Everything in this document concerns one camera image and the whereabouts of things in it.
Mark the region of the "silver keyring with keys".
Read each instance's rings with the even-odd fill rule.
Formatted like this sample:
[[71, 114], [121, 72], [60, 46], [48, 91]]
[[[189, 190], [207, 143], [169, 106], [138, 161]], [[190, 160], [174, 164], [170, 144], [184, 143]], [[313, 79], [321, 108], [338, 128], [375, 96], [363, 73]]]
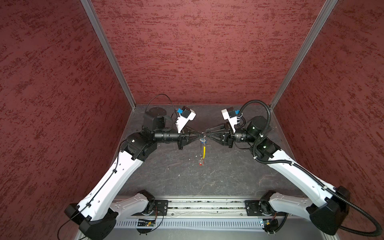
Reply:
[[206, 151], [207, 151], [207, 139], [206, 139], [206, 133], [202, 132], [202, 135], [200, 137], [200, 144], [201, 144], [201, 158], [199, 160], [199, 166], [203, 166], [205, 163], [206, 158]]

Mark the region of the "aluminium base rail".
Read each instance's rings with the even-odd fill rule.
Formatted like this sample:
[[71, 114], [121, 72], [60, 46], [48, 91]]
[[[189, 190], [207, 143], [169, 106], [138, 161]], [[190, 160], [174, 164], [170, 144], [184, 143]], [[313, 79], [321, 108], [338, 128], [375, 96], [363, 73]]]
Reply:
[[141, 194], [131, 198], [117, 198], [111, 209], [119, 219], [133, 217], [168, 218], [273, 218], [285, 214], [309, 219], [309, 208], [320, 208], [326, 200], [273, 193], [270, 197], [158, 197], [147, 200]]

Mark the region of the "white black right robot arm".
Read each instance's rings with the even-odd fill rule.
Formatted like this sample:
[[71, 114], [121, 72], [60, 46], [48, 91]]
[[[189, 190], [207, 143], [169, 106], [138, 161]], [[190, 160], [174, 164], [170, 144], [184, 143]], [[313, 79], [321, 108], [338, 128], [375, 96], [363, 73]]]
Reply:
[[268, 191], [260, 200], [261, 212], [292, 214], [311, 221], [327, 235], [335, 235], [349, 214], [349, 190], [321, 180], [271, 141], [267, 137], [271, 131], [270, 118], [256, 116], [244, 129], [235, 128], [237, 121], [233, 117], [226, 124], [207, 129], [206, 136], [228, 147], [235, 143], [251, 144], [250, 152], [258, 163], [276, 170], [305, 194], [298, 198]]

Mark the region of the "yellow capped key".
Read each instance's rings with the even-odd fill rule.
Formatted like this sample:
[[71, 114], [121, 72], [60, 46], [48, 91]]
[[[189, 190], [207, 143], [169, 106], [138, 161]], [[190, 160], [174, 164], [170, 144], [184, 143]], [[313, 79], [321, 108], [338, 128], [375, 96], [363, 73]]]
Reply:
[[203, 148], [202, 148], [202, 160], [205, 159], [205, 156], [206, 156], [206, 146], [203, 145]]

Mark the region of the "aluminium corner post left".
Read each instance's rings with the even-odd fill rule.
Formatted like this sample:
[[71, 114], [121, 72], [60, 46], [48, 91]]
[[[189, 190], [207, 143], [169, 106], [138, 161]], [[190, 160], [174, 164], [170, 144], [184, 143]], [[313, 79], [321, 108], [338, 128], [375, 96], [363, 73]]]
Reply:
[[118, 63], [118, 60], [114, 54], [114, 51], [109, 43], [109, 40], [106, 36], [106, 33], [102, 27], [102, 24], [97, 16], [96, 10], [93, 6], [92, 1], [90, 0], [81, 0], [82, 6], [91, 22], [91, 25], [99, 39], [99, 42], [101, 43], [103, 50], [112, 66], [112, 69], [114, 70], [114, 73], [123, 89], [123, 92], [130, 103], [130, 106], [133, 110], [136, 109], [137, 104], [133, 97], [133, 94], [130, 90], [130, 87], [128, 86], [127, 80], [123, 74], [123, 71]]

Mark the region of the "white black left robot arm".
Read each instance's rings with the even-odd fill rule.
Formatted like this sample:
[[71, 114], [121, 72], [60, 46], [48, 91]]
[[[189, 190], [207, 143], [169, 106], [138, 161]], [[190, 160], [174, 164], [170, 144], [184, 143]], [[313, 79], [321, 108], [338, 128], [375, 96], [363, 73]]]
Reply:
[[195, 118], [194, 110], [183, 107], [175, 114], [177, 118], [173, 120], [163, 108], [146, 109], [142, 130], [122, 141], [116, 159], [94, 189], [79, 203], [68, 205], [65, 214], [86, 238], [103, 240], [118, 219], [135, 214], [158, 214], [155, 197], [145, 190], [121, 203], [113, 201], [129, 177], [157, 149], [158, 143], [177, 143], [181, 150], [201, 136], [186, 126]]

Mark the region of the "aluminium corner post right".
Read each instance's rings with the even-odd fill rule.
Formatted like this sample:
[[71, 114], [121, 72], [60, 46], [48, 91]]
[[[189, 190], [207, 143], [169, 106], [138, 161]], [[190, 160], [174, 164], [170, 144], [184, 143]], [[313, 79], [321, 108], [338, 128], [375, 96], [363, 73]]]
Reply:
[[338, 0], [326, 0], [316, 17], [311, 29], [309, 30], [303, 44], [301, 45], [293, 63], [291, 64], [291, 67], [289, 68], [287, 74], [285, 75], [280, 87], [278, 88], [275, 96], [273, 97], [270, 107], [273, 110], [281, 97], [283, 96], [283, 93], [287, 89], [288, 85], [290, 84], [291, 80], [293, 79], [296, 71], [300, 67], [302, 61], [306, 57], [307, 53], [309, 52], [311, 46], [315, 42], [317, 36], [319, 35], [320, 31], [322, 30], [324, 24], [326, 23], [327, 19], [331, 15], [334, 7], [337, 5]]

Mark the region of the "aluminium corner post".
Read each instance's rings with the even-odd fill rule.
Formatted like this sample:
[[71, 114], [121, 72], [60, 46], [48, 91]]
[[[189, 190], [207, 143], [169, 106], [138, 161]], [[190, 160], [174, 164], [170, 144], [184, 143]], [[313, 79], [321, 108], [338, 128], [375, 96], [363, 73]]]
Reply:
[[302, 61], [306, 57], [307, 53], [309, 52], [311, 46], [315, 42], [317, 36], [319, 35], [320, 31], [322, 30], [324, 24], [326, 23], [327, 19], [331, 15], [334, 7], [337, 5], [338, 0], [326, 0], [316, 17], [311, 29], [309, 30], [303, 44], [301, 45], [293, 63], [291, 64], [291, 67], [289, 68], [287, 74], [285, 75], [280, 87], [278, 88], [275, 96], [273, 97], [270, 107], [273, 110], [281, 97], [283, 96], [283, 93], [287, 89], [288, 85], [290, 84], [291, 80], [293, 79], [296, 71], [300, 67]]
[[101, 43], [103, 50], [112, 66], [112, 69], [114, 70], [114, 73], [123, 89], [123, 92], [130, 103], [130, 106], [133, 110], [136, 109], [137, 104], [133, 97], [133, 94], [130, 90], [130, 87], [128, 86], [127, 80], [123, 74], [123, 71], [118, 63], [118, 60], [114, 54], [114, 51], [109, 43], [109, 40], [106, 36], [106, 33], [102, 27], [102, 24], [97, 16], [96, 10], [93, 6], [92, 1], [90, 0], [81, 0], [82, 6], [91, 22], [91, 25], [99, 39], [99, 42]]

